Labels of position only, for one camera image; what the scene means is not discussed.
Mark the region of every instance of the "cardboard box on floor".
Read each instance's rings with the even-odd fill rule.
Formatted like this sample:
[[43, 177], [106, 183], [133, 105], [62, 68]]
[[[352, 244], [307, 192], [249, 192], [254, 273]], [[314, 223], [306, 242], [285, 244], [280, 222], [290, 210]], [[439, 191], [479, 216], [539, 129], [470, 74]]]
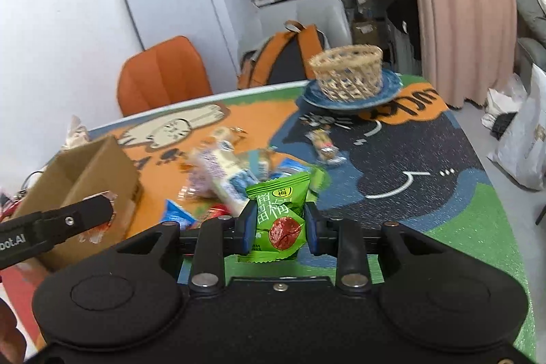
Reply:
[[355, 44], [368, 44], [380, 47], [377, 22], [375, 20], [353, 21], [351, 31], [353, 32], [353, 42]]
[[116, 216], [100, 242], [93, 243], [89, 236], [80, 235], [67, 239], [39, 256], [50, 271], [76, 263], [124, 239], [142, 194], [139, 173], [116, 138], [107, 136], [58, 153], [29, 190], [15, 218], [67, 206], [105, 191], [117, 195]]

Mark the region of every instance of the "wicker basket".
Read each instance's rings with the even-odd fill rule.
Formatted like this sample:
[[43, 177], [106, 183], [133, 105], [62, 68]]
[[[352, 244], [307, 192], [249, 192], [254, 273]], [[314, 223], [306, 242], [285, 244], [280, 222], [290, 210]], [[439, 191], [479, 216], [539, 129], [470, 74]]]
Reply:
[[308, 63], [329, 99], [351, 102], [381, 91], [382, 60], [383, 52], [375, 45], [348, 45], [319, 53]]

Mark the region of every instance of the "gray floor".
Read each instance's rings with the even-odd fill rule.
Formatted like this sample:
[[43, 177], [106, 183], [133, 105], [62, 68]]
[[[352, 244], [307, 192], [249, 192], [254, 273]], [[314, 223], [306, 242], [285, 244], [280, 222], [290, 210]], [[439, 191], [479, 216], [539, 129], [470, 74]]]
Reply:
[[481, 123], [483, 111], [470, 103], [455, 111], [466, 136], [482, 162], [508, 216], [529, 280], [537, 336], [536, 359], [546, 363], [546, 218], [537, 227], [538, 214], [546, 205], [546, 191], [521, 188], [498, 165], [487, 159], [497, 141]]

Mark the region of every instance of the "gray sofa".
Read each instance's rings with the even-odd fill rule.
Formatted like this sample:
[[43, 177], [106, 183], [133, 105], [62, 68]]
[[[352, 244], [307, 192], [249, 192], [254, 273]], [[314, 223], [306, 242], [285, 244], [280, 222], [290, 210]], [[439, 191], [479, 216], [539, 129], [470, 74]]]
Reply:
[[516, 0], [518, 43], [515, 64], [527, 91], [531, 87], [531, 67], [546, 71], [546, 14], [537, 0]]

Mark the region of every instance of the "plum candy wrapper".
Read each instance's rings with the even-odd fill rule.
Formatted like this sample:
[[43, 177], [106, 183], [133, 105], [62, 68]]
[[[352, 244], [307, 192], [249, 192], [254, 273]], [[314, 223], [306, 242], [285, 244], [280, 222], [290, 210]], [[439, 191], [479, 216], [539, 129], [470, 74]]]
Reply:
[[241, 262], [286, 259], [305, 244], [303, 207], [310, 183], [308, 172], [273, 179], [246, 189], [258, 204], [256, 237]]

